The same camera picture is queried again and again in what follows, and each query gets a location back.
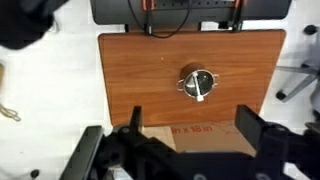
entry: cardboard box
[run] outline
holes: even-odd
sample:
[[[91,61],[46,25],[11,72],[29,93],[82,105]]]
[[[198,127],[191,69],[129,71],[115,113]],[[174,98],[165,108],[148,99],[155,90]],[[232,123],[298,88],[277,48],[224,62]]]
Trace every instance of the cardboard box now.
[[[176,151],[239,151],[254,155],[255,150],[234,126],[234,121],[171,126]]]

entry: screw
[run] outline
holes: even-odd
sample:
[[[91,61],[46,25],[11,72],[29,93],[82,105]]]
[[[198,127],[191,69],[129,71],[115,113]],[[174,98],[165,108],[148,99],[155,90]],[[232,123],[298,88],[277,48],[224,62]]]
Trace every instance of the screw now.
[[[33,171],[31,171],[30,176],[31,178],[35,179],[40,175],[40,170],[39,169],[35,169]]]
[[[193,180],[207,180],[203,174],[196,174],[193,176]]]
[[[122,132],[123,132],[123,133],[128,133],[129,131],[130,131],[129,128],[123,128],[123,129],[122,129]]]
[[[264,174],[264,173],[257,173],[256,174],[256,179],[257,180],[271,180],[271,178],[268,175]]]

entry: black cable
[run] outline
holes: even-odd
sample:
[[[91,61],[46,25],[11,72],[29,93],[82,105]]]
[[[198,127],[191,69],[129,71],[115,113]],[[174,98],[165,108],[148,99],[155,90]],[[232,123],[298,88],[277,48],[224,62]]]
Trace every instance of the black cable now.
[[[178,33],[181,30],[181,28],[185,25],[185,23],[187,22],[187,20],[189,18],[189,15],[190,15],[190,12],[191,12],[191,8],[192,8],[192,3],[193,3],[193,0],[188,0],[187,14],[186,14],[184,20],[182,21],[182,23],[180,24],[180,26],[177,28],[177,30],[173,31],[172,33],[170,33],[167,36],[159,36],[159,35],[156,35],[156,34],[153,34],[153,33],[148,33],[148,34],[153,36],[153,37],[155,37],[155,38],[166,39],[166,38],[170,38],[171,36],[173,36],[176,33]],[[134,20],[136,21],[137,25],[145,32],[146,31],[145,28],[143,28],[143,26],[139,23],[138,18],[136,16],[136,14],[134,13],[134,10],[133,10],[132,4],[131,4],[131,0],[128,0],[128,5],[129,5],[129,8],[130,8],[131,14],[132,14]]]

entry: black device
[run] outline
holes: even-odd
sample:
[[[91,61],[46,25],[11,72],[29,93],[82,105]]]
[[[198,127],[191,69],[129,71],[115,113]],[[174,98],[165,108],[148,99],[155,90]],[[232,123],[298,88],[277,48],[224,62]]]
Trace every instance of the black device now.
[[[227,29],[244,20],[283,19],[291,0],[91,0],[91,4],[99,25],[147,26],[152,14],[154,27],[178,27],[189,13],[186,24],[211,21]]]
[[[177,153],[139,132],[141,107],[134,108],[130,122],[109,136],[100,126],[88,127],[60,180],[105,180],[114,166],[139,180],[289,180],[283,173],[285,162],[310,179],[320,179],[320,133],[312,123],[298,135],[238,106],[235,125],[256,149],[252,157],[240,152]]]

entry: black wire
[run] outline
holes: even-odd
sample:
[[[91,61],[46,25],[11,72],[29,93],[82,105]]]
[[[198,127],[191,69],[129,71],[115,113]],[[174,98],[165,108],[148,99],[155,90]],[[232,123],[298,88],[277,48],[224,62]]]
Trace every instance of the black wire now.
[[[159,35],[156,35],[156,34],[153,34],[153,33],[148,33],[149,35],[155,37],[155,38],[160,38],[160,39],[166,39],[166,38],[170,38],[171,36],[175,35],[176,33],[178,33],[181,28],[185,25],[185,23],[187,22],[188,18],[189,18],[189,15],[190,15],[190,12],[191,12],[191,7],[192,7],[192,3],[193,3],[193,0],[188,0],[188,10],[187,10],[187,14],[185,16],[185,18],[183,19],[182,23],[180,24],[180,26],[175,30],[173,31],[172,33],[170,33],[169,35],[167,36],[159,36]],[[138,21],[138,18],[136,16],[136,14],[134,13],[133,11],[133,8],[132,8],[132,4],[131,4],[131,0],[128,0],[128,5],[129,5],[129,8],[130,8],[130,11],[131,11],[131,14],[134,18],[134,20],[136,21],[137,25],[143,30],[145,31],[145,29],[143,28],[143,26],[139,23]]]

